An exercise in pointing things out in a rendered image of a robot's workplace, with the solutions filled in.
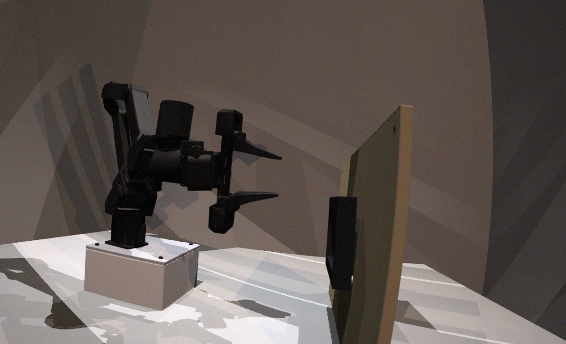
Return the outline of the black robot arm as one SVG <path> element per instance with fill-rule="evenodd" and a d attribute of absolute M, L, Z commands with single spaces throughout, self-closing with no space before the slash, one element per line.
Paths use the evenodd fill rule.
<path fill-rule="evenodd" d="M 118 163 L 105 201 L 105 213 L 112 215 L 111 240 L 105 243 L 124 249 L 147 246 L 145 216 L 152 217 L 162 182 L 178 183 L 188 191 L 213 190 L 209 179 L 213 151 L 204 151 L 203 141 L 189 140 L 193 105 L 163 100 L 155 132 L 146 88 L 110 81 L 101 95 L 113 119 Z M 186 164 L 186 177 L 180 182 L 179 155 L 180 163 Z"/>

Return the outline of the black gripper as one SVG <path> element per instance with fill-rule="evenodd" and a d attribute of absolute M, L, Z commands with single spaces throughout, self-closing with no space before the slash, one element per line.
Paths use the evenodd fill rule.
<path fill-rule="evenodd" d="M 263 150 L 254 143 L 246 140 L 246 133 L 242 132 L 243 113 L 234 109 L 222 109 L 217 113 L 215 135 L 222 136 L 220 152 L 213 151 L 209 179 L 211 187 L 218 189 L 217 203 L 209 206 L 208 228 L 215 233 L 224 234 L 234 224 L 235 212 L 240 205 L 253 201 L 278 197 L 278 193 L 271 192 L 243 192 L 230 193 L 231 160 L 233 151 L 281 160 L 282 157 Z M 225 167 L 226 165 L 226 167 Z"/>

